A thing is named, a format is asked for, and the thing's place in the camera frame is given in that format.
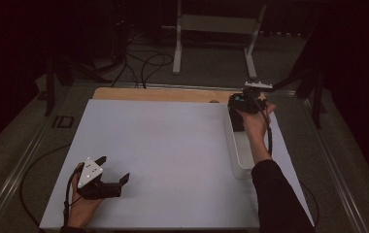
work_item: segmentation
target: gray carpet floor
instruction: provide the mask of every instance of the gray carpet floor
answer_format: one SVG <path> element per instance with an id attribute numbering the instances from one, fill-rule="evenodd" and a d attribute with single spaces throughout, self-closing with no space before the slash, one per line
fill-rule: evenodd
<path id="1" fill-rule="evenodd" d="M 286 78 L 305 43 L 306 40 L 301 38 L 260 37 L 253 51 L 258 80 L 276 83 Z M 173 55 L 174 45 L 171 41 L 158 44 L 141 41 L 133 43 L 129 49 L 131 54 L 146 59 L 152 53 L 138 50 L 158 50 Z M 201 45 L 184 41 L 181 73 L 173 75 L 172 65 L 164 66 L 148 79 L 148 86 L 242 88 L 244 82 L 249 81 L 242 49 L 240 43 Z M 157 57 L 151 62 L 162 62 L 162 58 Z M 140 80 L 144 63 L 132 56 L 128 56 L 127 63 L 131 70 L 126 69 L 115 86 L 134 87 L 134 75 Z M 117 67 L 103 77 L 112 80 L 121 68 Z M 145 75 L 154 69 L 147 66 Z M 71 144 L 86 102 L 98 86 L 109 85 L 76 76 L 73 86 L 57 87 L 58 101 L 51 117 L 44 116 L 46 102 L 35 99 L 0 135 L 0 193 L 5 193 L 0 195 L 0 232 L 37 231 L 18 198 L 18 182 L 23 173 L 15 173 L 16 167 L 23 164 L 27 167 L 41 158 L 23 182 L 24 201 L 40 220 L 68 148 L 48 153 Z M 306 185 L 303 190 L 314 221 L 319 220 L 317 231 L 369 232 L 369 168 L 363 155 L 328 90 L 323 92 L 325 111 L 320 116 L 322 129 L 318 130 L 309 118 L 308 101 L 291 95 L 289 90 L 296 87 L 297 83 L 293 83 L 286 86 L 285 91 L 267 96 L 278 106 L 276 116 L 297 177 Z M 75 123 L 71 128 L 51 128 L 55 116 L 73 117 Z"/>

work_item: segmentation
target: white metal stand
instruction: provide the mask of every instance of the white metal stand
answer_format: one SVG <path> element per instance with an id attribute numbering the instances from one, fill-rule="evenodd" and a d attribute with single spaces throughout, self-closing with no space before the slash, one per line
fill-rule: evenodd
<path id="1" fill-rule="evenodd" d="M 173 74 L 179 75 L 181 72 L 182 61 L 182 30 L 207 31 L 207 32 L 226 32 L 252 35 L 251 43 L 244 49 L 246 64 L 248 66 L 249 77 L 257 78 L 254 69 L 252 51 L 257 40 L 261 21 L 263 20 L 266 5 L 260 9 L 256 18 L 239 18 L 239 17 L 209 17 L 194 16 L 182 14 L 182 0 L 178 0 L 178 18 L 177 18 L 177 39 L 175 58 L 173 62 Z"/>

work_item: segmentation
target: dark background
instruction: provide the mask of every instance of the dark background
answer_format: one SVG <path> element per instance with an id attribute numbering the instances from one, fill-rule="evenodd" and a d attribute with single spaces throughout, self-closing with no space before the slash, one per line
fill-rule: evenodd
<path id="1" fill-rule="evenodd" d="M 100 51 L 92 44 L 105 37 L 86 36 L 111 31 L 108 12 L 103 9 L 106 5 L 100 2 L 86 6 L 95 9 L 97 17 L 85 25 L 73 1 L 0 1 L 0 132 L 38 94 L 34 81 L 46 73 L 51 44 L 83 62 L 93 55 L 107 55 L 107 49 Z M 125 4 L 120 13 L 127 25 L 135 24 L 154 38 L 160 38 L 161 25 L 176 23 L 176 1 L 118 2 Z M 222 5 L 225 2 L 188 0 L 184 10 L 224 16 L 249 14 L 242 11 L 246 1 L 233 8 Z M 95 31 L 86 34 L 86 28 Z M 301 55 L 306 62 L 299 68 L 317 66 L 323 73 L 325 87 L 332 91 L 369 164 L 369 1 L 271 1 L 262 30 L 267 36 L 281 32 L 307 37 L 314 32 Z"/>

